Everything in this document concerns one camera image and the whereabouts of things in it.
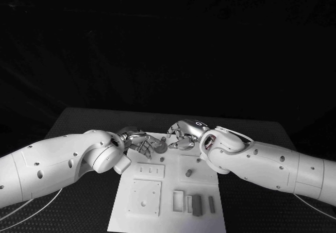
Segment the black background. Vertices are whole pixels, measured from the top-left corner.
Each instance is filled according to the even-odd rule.
[[[71,106],[278,121],[336,160],[335,26],[327,0],[3,1],[1,155]]]

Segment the black table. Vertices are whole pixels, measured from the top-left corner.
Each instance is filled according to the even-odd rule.
[[[222,126],[277,146],[296,150],[283,126],[277,122],[225,119],[203,116],[169,115],[98,109],[66,108],[46,138],[91,129],[117,132],[125,126],[138,126],[146,132],[166,133],[182,119],[193,118],[211,128]],[[336,232],[336,220],[313,210],[293,194],[268,190],[238,178],[231,172],[218,175],[226,232],[311,233]],[[89,172],[68,186],[49,207],[6,233],[81,232],[105,233],[120,175],[111,169],[102,174]],[[1,223],[4,226],[29,217],[50,201],[56,193],[40,197]],[[320,210],[335,215],[332,206],[304,197]],[[14,210],[14,204],[0,210],[0,216]]]

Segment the table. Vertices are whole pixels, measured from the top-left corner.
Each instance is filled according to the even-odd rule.
[[[117,132],[125,126],[138,126],[146,132],[166,133],[172,124],[186,118],[200,120],[211,128],[222,126],[255,141],[296,150],[277,122],[82,108],[65,109],[46,138],[84,133],[91,129]],[[228,233],[336,232],[336,220],[314,211],[293,194],[257,186],[239,179],[232,172],[228,175],[219,174],[218,182]],[[112,169],[102,174],[87,173],[75,184],[63,188],[49,207],[4,232],[105,233],[118,184],[120,175]],[[55,194],[35,199],[23,210],[1,222],[0,227],[10,226],[29,217]],[[304,200],[335,215],[330,205],[310,198]],[[22,203],[6,207],[0,214],[9,213],[20,205]]]

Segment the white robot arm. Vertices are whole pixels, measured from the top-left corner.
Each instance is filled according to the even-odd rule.
[[[123,154],[128,147],[150,158],[160,143],[136,130],[121,134],[89,130],[33,143],[0,158],[0,208],[53,193],[88,171],[114,168],[121,174],[131,164]]]
[[[231,130],[211,130],[198,120],[180,120],[169,129],[179,141],[169,148],[190,150],[199,143],[200,158],[221,174],[232,171],[257,185],[314,198],[336,206],[336,162],[304,155],[275,145],[244,143]]]

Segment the white platform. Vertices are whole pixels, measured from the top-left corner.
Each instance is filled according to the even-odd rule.
[[[162,139],[162,133],[149,133]],[[174,135],[167,139],[176,141]],[[108,224],[110,232],[120,233],[225,233],[221,195],[216,172],[203,160],[198,163],[199,149],[189,151],[169,149],[154,153],[151,161],[134,150],[128,150],[131,166],[120,179],[120,187]],[[176,192],[173,211],[173,191],[183,191],[183,211],[179,206],[182,192]],[[202,198],[203,215],[196,217],[187,209],[186,196]],[[215,213],[211,213],[209,196],[213,197]]]

